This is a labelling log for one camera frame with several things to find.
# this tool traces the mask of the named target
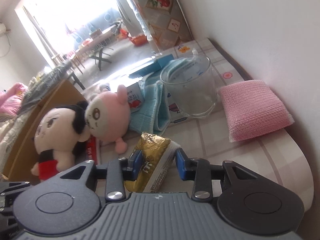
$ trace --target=snack package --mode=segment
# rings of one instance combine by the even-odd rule
[[[176,142],[161,136],[142,133],[134,150],[142,150],[144,163],[136,181],[125,181],[131,192],[157,192],[174,159]]]

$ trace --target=tiled countertop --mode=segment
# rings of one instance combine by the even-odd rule
[[[163,52],[173,54],[175,58],[192,54],[196,48],[198,53],[210,58],[215,70],[217,90],[220,87],[243,81],[237,70],[217,51],[208,39],[191,41],[179,47]],[[174,104],[168,98],[169,105]],[[205,119],[183,117],[177,109],[171,107],[172,122],[163,137],[179,143],[188,157],[208,159],[211,164],[221,165],[223,160],[233,160],[272,181],[295,192],[302,199],[305,211],[311,206],[313,199],[313,179],[310,167],[302,151],[295,141],[284,130],[279,130],[258,138],[242,142],[229,142],[229,131],[226,116],[220,101]],[[124,140],[128,150],[123,155],[114,152],[114,144],[102,145],[102,162],[118,157],[129,157],[139,135],[129,131]],[[221,194],[220,182],[212,181],[215,196]],[[188,192],[191,194],[192,181],[181,181],[175,164],[172,164],[160,192]],[[104,194],[104,182],[98,183],[97,193]]]

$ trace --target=white wall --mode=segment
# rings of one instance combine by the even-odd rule
[[[179,1],[195,38],[217,41],[292,113],[288,131],[308,159],[316,196],[299,232],[319,239],[320,0]]]
[[[15,82],[23,82],[26,85],[32,76],[48,65],[34,42],[27,34],[19,20],[15,8],[21,0],[0,0],[0,21],[7,29],[11,29],[9,39],[11,43],[10,53],[0,58],[0,90],[8,89]],[[6,52],[6,36],[0,37],[0,56]]]

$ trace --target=glass measuring cup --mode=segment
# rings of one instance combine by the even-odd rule
[[[185,116],[206,117],[217,103],[213,68],[208,57],[193,55],[172,60],[162,70],[160,79]]]

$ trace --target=plush toy ear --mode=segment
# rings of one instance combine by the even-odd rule
[[[82,133],[80,134],[80,138],[78,142],[85,142],[90,137],[90,129],[87,125],[84,126]]]
[[[128,103],[127,89],[124,85],[119,85],[117,90],[118,102],[121,105]]]

